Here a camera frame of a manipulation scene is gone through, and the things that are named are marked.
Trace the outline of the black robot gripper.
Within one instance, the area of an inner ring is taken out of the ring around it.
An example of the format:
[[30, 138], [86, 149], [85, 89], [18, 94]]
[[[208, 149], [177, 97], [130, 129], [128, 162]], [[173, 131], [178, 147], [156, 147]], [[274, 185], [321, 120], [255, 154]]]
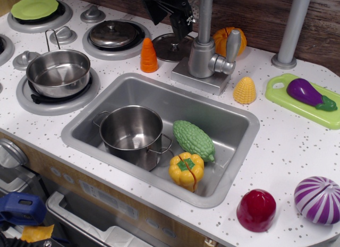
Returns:
[[167, 14], [175, 37], [180, 41], [192, 32], [190, 16], [191, 6], [188, 0], [142, 0], [143, 5], [154, 25], [159, 24]]

